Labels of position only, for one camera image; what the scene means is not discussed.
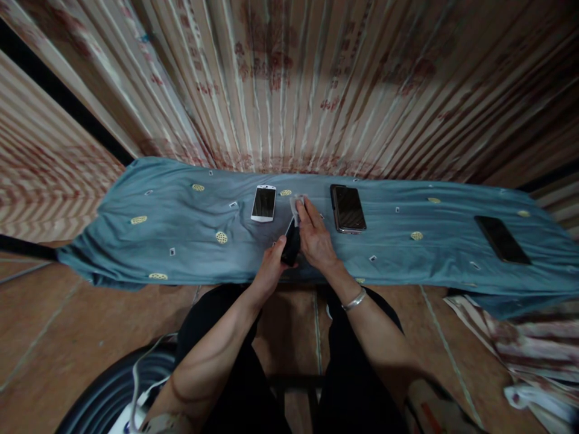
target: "charging cable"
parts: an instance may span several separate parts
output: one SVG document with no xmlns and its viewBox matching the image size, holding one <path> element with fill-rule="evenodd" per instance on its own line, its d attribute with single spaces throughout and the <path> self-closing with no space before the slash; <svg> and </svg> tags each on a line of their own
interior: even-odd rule
<svg viewBox="0 0 579 434">
<path fill-rule="evenodd" d="M 139 371 L 138 371 L 138 366 L 139 366 L 139 362 L 141 360 L 143 360 L 145 357 L 147 357 L 149 354 L 151 354 L 153 352 L 153 350 L 155 348 L 157 348 L 157 346 L 161 343 L 161 341 L 169 336 L 175 336 L 177 333 L 167 333 L 166 335 L 163 335 L 159 338 L 159 340 L 151 347 L 150 350 L 148 350 L 145 354 L 143 354 L 141 357 L 139 357 L 139 359 L 134 363 L 133 365 L 133 381 L 134 381 L 134 387 L 133 387 L 133 399 L 131 401 L 131 415 L 130 418 L 128 419 L 128 429 L 131 432 L 131 434 L 138 434 L 139 433 L 139 429 L 136 427 L 135 423 L 134 423 L 134 414 L 136 412 L 137 409 L 137 399 L 138 399 L 138 395 L 139 395 Z M 141 395 L 141 399 L 139 399 L 139 404 L 143 405 L 145 403 L 145 401 L 147 400 L 147 397 L 149 396 L 149 393 L 151 392 L 151 390 L 153 390 L 153 388 L 165 383 L 167 380 L 169 379 L 169 377 L 156 382 L 155 384 L 153 384 L 151 387 L 149 387 L 147 389 L 147 391 Z"/>
</svg>

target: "person's left hand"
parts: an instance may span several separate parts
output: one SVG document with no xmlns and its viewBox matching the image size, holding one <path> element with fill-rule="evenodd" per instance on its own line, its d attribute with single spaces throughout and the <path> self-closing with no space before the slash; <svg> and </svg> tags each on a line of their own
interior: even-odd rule
<svg viewBox="0 0 579 434">
<path fill-rule="evenodd" d="M 285 235 L 281 235 L 276 244 L 265 251 L 261 267 L 251 285 L 264 297 L 264 301 L 275 291 L 282 273 L 290 268 L 282 262 L 282 252 L 286 242 Z"/>
</svg>

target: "smartphone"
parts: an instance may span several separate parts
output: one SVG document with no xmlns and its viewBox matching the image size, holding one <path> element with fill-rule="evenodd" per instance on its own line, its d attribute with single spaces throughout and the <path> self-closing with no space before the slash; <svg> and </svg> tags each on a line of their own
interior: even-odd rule
<svg viewBox="0 0 579 434">
<path fill-rule="evenodd" d="M 495 217 L 475 216 L 475 221 L 500 260 L 531 265 L 531 260 L 502 220 Z"/>
<path fill-rule="evenodd" d="M 285 242 L 282 252 L 282 262 L 289 266 L 294 266 L 302 242 L 302 239 L 300 238 L 300 228 L 296 227 L 294 218 L 289 222 L 289 227 L 285 232 L 285 237 L 287 238 L 287 241 Z"/>
<path fill-rule="evenodd" d="M 276 208 L 276 188 L 274 186 L 258 186 L 253 199 L 252 220 L 266 223 L 273 221 Z"/>
<path fill-rule="evenodd" d="M 366 230 L 358 189 L 332 184 L 330 194 L 336 230 L 348 234 L 360 234 Z"/>
</svg>

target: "hand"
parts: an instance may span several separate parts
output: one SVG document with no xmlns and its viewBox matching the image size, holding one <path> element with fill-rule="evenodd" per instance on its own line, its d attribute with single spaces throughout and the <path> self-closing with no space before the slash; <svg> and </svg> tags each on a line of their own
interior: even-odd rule
<svg viewBox="0 0 579 434">
<path fill-rule="evenodd" d="M 312 266 L 324 274 L 340 261 L 332 247 L 330 233 L 324 226 L 320 213 L 307 197 L 304 198 L 304 202 L 296 201 L 301 220 L 302 253 Z"/>
<path fill-rule="evenodd" d="M 275 291 L 282 273 L 290 268 L 282 262 L 282 252 L 286 242 L 285 235 L 281 235 L 276 244 L 265 251 L 261 267 L 253 279 L 251 288 L 263 296 L 262 301 L 265 301 Z"/>
</svg>

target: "white smartphone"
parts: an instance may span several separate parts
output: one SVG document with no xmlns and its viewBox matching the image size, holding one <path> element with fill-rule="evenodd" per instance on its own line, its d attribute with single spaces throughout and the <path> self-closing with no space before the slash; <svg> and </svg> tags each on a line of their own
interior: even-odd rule
<svg viewBox="0 0 579 434">
<path fill-rule="evenodd" d="M 276 208 L 276 188 L 274 186 L 258 186 L 253 199 L 252 220 L 266 223 L 273 221 Z"/>
</svg>

